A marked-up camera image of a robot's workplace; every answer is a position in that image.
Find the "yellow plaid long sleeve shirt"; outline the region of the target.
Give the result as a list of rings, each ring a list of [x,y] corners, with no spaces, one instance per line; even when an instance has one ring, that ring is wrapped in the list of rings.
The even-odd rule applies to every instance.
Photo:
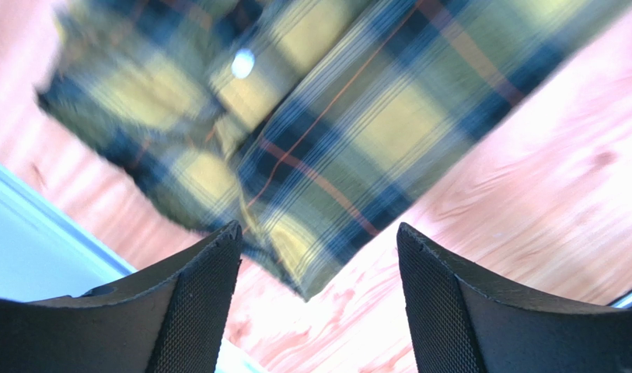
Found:
[[[628,1],[72,1],[40,107],[320,293]]]

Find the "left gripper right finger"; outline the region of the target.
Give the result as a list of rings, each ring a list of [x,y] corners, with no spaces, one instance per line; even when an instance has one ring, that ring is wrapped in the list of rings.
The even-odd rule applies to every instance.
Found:
[[[396,240],[418,371],[632,372],[632,308],[511,281],[406,223]]]

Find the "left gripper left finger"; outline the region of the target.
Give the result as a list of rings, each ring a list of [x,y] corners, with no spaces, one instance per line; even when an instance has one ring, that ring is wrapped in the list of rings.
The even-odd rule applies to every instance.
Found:
[[[0,372],[213,372],[242,245],[231,221],[82,296],[0,298]]]

